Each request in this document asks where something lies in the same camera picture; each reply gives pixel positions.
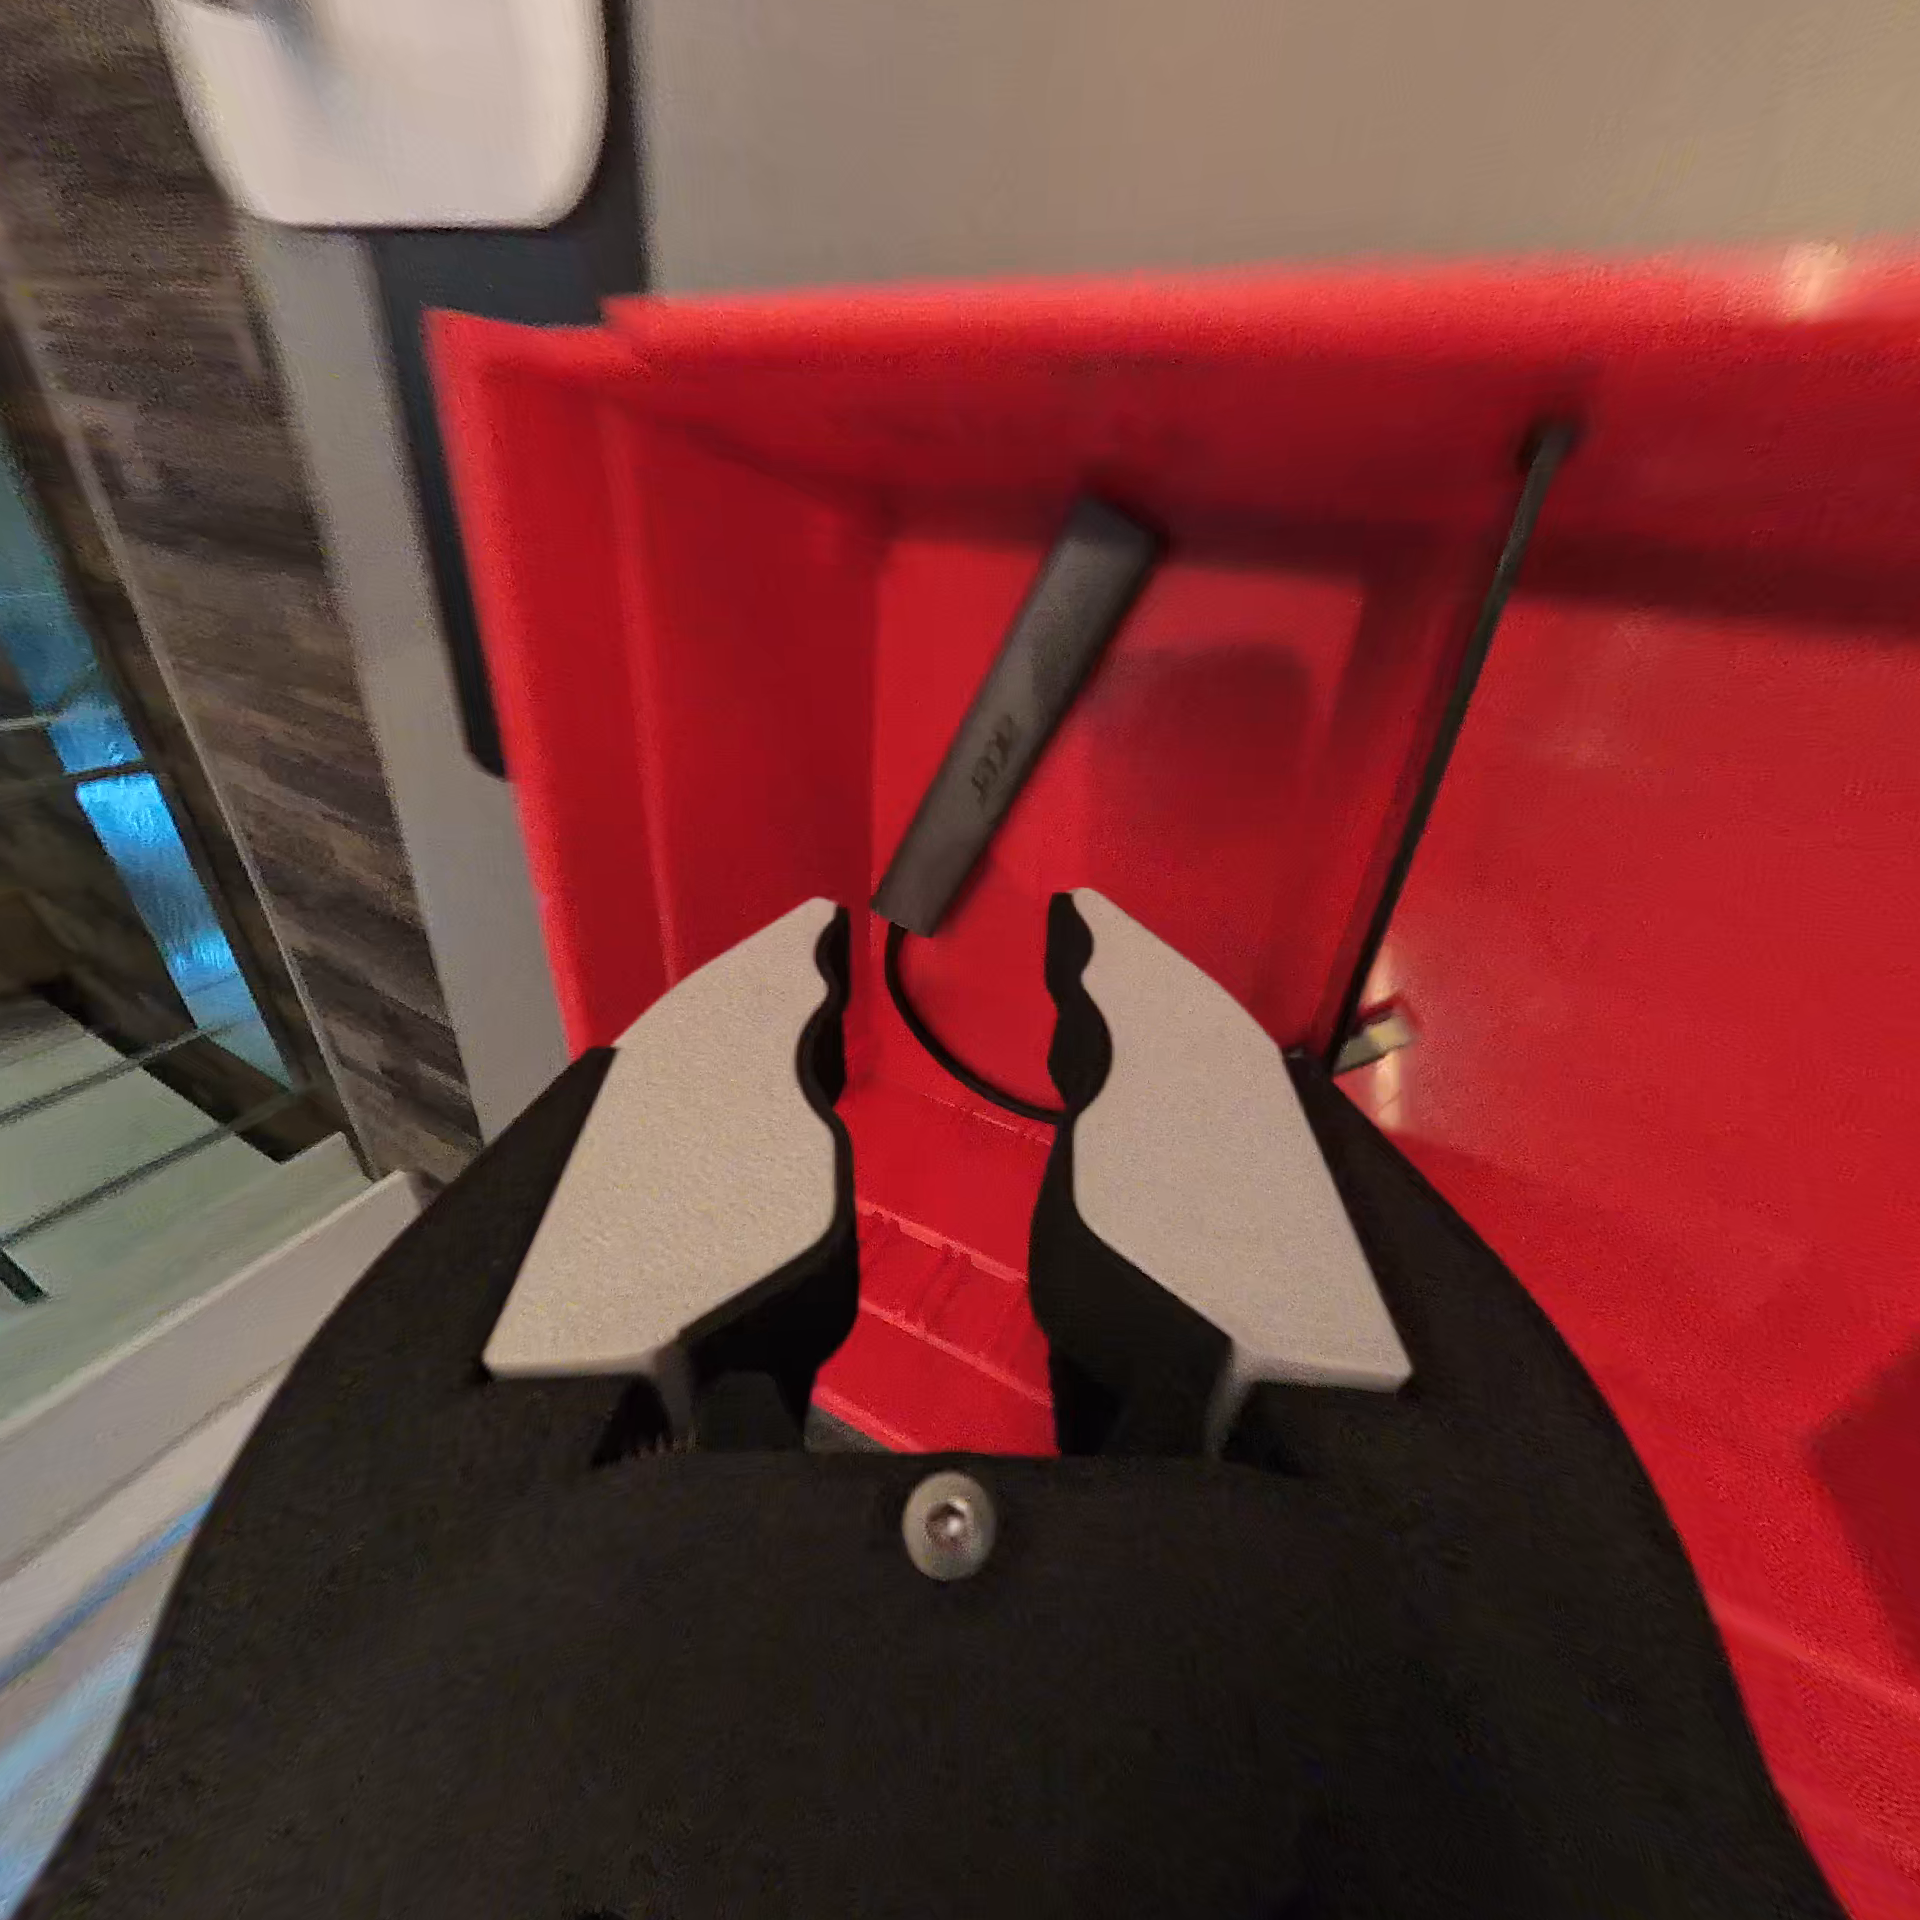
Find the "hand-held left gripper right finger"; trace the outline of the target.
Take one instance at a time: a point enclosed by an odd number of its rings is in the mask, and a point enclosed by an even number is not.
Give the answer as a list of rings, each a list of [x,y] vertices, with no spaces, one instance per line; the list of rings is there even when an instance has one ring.
[[[1048,904],[1060,1115],[1029,1223],[1060,1455],[1222,1455],[1267,1387],[1413,1364],[1278,1041],[1080,887]]]

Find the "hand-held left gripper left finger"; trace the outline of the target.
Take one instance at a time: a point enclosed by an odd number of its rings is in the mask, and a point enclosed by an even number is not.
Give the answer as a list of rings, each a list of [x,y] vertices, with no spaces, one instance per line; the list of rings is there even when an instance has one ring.
[[[627,1029],[488,1337],[489,1377],[618,1381],[677,1444],[805,1451],[858,1320],[848,997],[848,912],[817,895]]]

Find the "grey usb hub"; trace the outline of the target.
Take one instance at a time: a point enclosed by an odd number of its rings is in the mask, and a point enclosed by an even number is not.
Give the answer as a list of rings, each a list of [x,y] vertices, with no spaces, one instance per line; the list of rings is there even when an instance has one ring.
[[[872,899],[885,926],[883,982],[907,1036],[956,1085],[1037,1124],[1059,1124],[1060,1112],[996,1085],[923,1016],[905,982],[905,949],[933,936],[966,892],[1163,549],[1156,525],[1112,500],[1072,502]]]

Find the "red plastic bin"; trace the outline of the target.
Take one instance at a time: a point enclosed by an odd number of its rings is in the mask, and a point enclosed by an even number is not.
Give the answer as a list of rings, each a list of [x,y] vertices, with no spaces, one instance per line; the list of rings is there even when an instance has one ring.
[[[572,1049],[853,921],[1080,495],[1158,568],[913,1000],[1052,1099],[1088,885],[1317,1053],[1545,415],[1581,441],[1336,1088],[1677,1523],[1854,1915],[1916,1915],[1916,255],[629,294],[422,324]]]

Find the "black bin divider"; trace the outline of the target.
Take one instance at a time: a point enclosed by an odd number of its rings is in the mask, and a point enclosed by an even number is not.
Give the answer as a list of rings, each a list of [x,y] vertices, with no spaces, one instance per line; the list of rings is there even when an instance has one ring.
[[[1510,517],[1497,556],[1485,568],[1473,623],[1464,631],[1446,662],[1446,700],[1424,727],[1424,755],[1417,761],[1417,775],[1404,782],[1406,795],[1396,800],[1396,814],[1390,820],[1394,836],[1388,845],[1388,860],[1365,899],[1368,919],[1340,977],[1332,1014],[1325,1019],[1325,1036],[1320,1047],[1320,1065],[1325,1077],[1337,1077],[1341,1069],[1358,1065],[1361,1033],[1368,1025],[1362,1014],[1370,1005],[1368,991],[1376,961],[1394,926],[1408,877],[1413,876],[1438,797],[1450,777],[1456,742],[1473,711],[1473,697],[1492,654],[1504,613],[1521,582],[1545,511],[1545,500],[1579,441],[1581,421],[1577,415],[1545,415],[1526,432],[1521,445],[1521,484]]]

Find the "white rounded base plate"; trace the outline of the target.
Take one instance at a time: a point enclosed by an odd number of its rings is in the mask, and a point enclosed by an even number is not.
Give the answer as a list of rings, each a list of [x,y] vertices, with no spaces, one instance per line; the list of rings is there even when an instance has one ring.
[[[161,1],[187,125],[254,219],[542,230],[609,133],[594,1]]]

